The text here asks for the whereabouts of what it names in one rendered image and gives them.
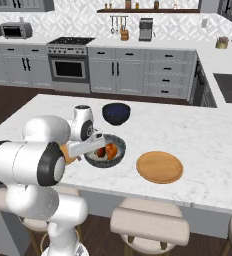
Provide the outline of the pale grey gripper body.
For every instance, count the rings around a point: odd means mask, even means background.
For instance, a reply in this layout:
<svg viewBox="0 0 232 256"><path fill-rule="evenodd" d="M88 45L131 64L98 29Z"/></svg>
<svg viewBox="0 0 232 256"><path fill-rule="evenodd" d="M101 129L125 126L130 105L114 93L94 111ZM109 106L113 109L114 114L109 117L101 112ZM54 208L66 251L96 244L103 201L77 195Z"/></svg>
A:
<svg viewBox="0 0 232 256"><path fill-rule="evenodd" d="M71 158L83 155L105 146L105 138L102 133L94 133L86 141L68 141L66 147Z"/></svg>

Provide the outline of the orange-brown chicken drumstick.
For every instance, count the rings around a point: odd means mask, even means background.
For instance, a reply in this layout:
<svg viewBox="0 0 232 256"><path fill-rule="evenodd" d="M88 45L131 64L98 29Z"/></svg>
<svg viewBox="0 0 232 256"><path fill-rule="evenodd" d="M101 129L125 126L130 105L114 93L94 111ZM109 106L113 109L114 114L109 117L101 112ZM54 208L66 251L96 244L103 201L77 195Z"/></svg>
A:
<svg viewBox="0 0 232 256"><path fill-rule="evenodd" d="M116 156L118 148L114 143L109 143L106 145L105 150L107 158L111 160Z"/></svg>

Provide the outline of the dark blue bowl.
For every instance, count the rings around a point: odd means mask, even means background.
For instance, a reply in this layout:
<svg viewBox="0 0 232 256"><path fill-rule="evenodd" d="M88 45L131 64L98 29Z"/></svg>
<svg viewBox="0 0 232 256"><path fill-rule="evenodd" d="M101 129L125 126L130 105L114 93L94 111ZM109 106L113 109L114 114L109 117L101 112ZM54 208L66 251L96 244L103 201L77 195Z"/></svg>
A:
<svg viewBox="0 0 232 256"><path fill-rule="evenodd" d="M125 123L131 113L131 108L124 103L110 103L102 108L103 118L113 126L120 126Z"/></svg>

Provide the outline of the grey speckled plate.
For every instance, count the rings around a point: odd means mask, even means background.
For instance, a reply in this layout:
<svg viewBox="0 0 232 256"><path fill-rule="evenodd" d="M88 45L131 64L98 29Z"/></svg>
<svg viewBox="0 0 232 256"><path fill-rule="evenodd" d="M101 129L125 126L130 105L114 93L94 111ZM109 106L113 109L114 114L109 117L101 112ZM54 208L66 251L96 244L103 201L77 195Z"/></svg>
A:
<svg viewBox="0 0 232 256"><path fill-rule="evenodd" d="M96 151L98 149L93 152L89 152L89 153L85 154L84 155L85 159L92 166L97 167L97 168L113 167L113 166L117 165L123 159L123 157L125 155L126 144L120 137L117 137L117 136L111 135L111 134L105 134L104 138L105 138L106 145L109 143L114 143L117 146L118 151L117 151L116 156L111 160L109 160L107 158L106 153L105 153L104 157L99 158L96 154Z"/></svg>

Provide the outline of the round wooden plate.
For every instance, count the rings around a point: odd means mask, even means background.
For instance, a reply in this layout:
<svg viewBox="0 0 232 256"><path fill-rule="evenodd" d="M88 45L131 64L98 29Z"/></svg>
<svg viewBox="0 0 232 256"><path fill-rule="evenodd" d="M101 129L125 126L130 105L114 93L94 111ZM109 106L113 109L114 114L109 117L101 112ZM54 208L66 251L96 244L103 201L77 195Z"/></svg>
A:
<svg viewBox="0 0 232 256"><path fill-rule="evenodd" d="M162 151L142 154L136 162L136 169L144 179L156 184L173 183L183 175L181 161Z"/></svg>

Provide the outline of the steel oven with hob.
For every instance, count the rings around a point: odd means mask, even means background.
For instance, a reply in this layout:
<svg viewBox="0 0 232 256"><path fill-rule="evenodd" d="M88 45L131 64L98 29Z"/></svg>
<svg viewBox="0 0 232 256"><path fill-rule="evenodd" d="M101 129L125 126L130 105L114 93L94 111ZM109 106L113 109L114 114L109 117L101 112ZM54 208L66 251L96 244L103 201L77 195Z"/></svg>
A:
<svg viewBox="0 0 232 256"><path fill-rule="evenodd" d="M89 93L90 76L86 45L90 37L59 37L47 44L47 54L56 91Z"/></svg>

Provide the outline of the grey cupboard and drawer run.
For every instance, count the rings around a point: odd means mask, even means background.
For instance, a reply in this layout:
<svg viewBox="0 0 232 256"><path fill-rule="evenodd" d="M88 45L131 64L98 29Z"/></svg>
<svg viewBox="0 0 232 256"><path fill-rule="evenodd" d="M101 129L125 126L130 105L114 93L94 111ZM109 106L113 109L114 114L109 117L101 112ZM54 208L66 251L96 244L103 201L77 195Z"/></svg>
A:
<svg viewBox="0 0 232 256"><path fill-rule="evenodd" d="M89 47L91 91L186 100L194 50Z"/></svg>

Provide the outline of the grey base cupboard run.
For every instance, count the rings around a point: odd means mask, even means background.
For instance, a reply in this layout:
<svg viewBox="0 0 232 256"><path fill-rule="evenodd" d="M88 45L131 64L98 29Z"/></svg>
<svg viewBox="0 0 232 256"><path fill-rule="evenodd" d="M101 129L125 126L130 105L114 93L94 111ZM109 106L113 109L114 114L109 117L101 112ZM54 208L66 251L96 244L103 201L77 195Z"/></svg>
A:
<svg viewBox="0 0 232 256"><path fill-rule="evenodd" d="M51 89L46 46L0 44L0 85Z"/></svg>

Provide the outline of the grey coffee machine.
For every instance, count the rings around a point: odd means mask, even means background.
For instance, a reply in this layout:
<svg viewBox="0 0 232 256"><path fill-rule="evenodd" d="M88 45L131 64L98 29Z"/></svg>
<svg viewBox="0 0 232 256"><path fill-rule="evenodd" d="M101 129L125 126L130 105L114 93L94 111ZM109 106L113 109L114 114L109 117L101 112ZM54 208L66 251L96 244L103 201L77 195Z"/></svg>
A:
<svg viewBox="0 0 232 256"><path fill-rule="evenodd" d="M150 42L153 33L153 19L141 18L139 22L139 40L143 42Z"/></svg>

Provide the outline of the silver toaster oven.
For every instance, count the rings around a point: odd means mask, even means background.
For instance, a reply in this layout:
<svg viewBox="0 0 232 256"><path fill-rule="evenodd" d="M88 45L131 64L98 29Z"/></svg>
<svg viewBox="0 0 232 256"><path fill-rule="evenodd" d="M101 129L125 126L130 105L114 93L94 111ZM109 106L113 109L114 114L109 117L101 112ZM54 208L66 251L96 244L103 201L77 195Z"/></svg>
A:
<svg viewBox="0 0 232 256"><path fill-rule="evenodd" d="M7 39L27 39L33 35L32 26L27 22L7 22L1 24L2 34Z"/></svg>

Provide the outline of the grey upper cupboards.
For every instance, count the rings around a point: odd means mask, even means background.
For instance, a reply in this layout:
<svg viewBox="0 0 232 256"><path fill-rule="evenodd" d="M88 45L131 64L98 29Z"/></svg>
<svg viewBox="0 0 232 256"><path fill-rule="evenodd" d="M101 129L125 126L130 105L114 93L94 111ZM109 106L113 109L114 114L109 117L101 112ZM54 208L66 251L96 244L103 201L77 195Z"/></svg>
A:
<svg viewBox="0 0 232 256"><path fill-rule="evenodd" d="M50 12L54 0L0 0L0 12Z"/></svg>

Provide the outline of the dark sink basin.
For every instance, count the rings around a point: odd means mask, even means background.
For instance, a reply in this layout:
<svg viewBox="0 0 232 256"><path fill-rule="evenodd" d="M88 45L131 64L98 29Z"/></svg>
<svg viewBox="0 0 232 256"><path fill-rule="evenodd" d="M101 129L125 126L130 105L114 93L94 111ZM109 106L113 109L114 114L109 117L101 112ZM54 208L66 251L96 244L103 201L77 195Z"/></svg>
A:
<svg viewBox="0 0 232 256"><path fill-rule="evenodd" d="M219 89L226 103L232 103L232 74L214 73Z"/></svg>

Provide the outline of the potted plant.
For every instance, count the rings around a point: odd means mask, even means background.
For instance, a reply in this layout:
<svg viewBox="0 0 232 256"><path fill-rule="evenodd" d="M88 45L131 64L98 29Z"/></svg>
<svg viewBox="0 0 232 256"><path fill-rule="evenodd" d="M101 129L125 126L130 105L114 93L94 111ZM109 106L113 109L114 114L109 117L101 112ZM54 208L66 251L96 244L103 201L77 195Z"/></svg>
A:
<svg viewBox="0 0 232 256"><path fill-rule="evenodd" d="M228 47L229 38L226 36L219 37L216 42L217 49L226 49Z"/></svg>

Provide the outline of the rail with hanging tools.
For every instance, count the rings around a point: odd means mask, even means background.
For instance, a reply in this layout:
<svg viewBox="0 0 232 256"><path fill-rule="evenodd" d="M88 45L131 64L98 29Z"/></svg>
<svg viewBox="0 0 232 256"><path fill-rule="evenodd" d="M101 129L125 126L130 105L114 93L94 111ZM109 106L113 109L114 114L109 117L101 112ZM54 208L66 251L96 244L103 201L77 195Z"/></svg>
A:
<svg viewBox="0 0 232 256"><path fill-rule="evenodd" d="M111 33L121 34L126 30L127 26L127 15L111 15Z"/></svg>

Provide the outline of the dark wooden wall shelf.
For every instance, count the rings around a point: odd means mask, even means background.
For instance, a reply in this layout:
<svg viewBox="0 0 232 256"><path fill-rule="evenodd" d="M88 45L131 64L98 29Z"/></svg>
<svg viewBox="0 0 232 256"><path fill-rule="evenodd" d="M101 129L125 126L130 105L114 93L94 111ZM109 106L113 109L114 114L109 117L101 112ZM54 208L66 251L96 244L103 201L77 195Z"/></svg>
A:
<svg viewBox="0 0 232 256"><path fill-rule="evenodd" d="M200 13L199 9L99 9L97 13Z"/></svg>

